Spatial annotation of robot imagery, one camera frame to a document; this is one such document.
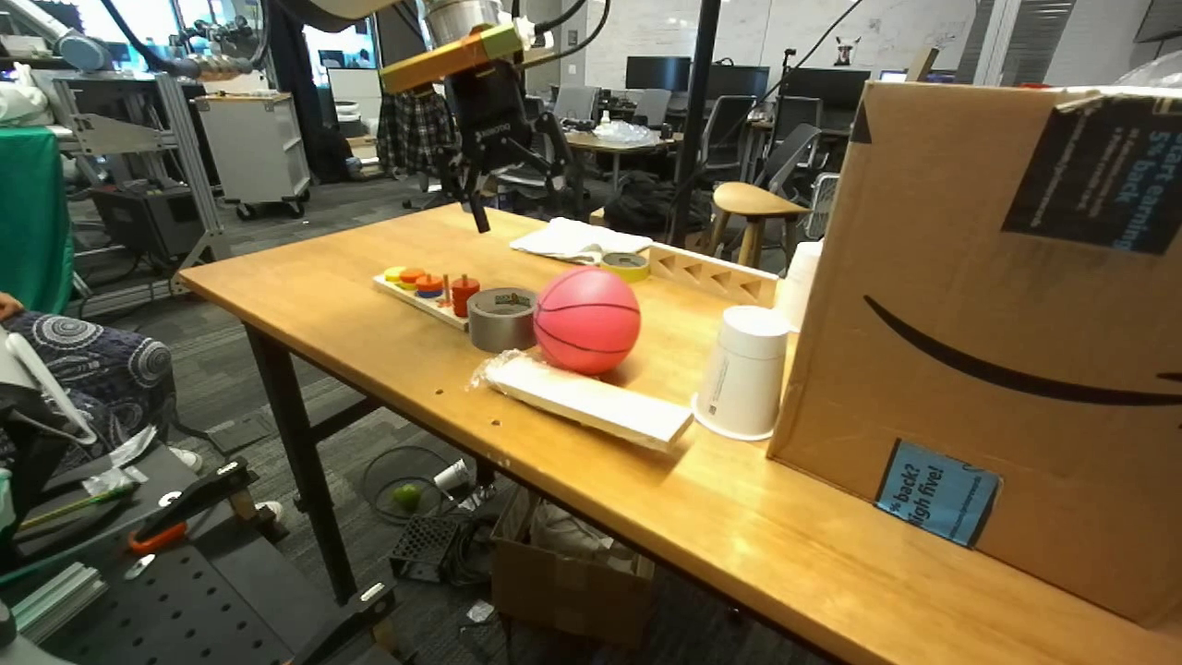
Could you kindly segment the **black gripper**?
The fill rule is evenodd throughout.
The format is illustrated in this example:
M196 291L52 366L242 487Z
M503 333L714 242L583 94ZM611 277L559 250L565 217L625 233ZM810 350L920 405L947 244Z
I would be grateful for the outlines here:
M513 58L462 69L447 83L447 96L458 130L451 184L464 195L478 233L490 233L478 178L495 166L526 163L533 149L519 69Z

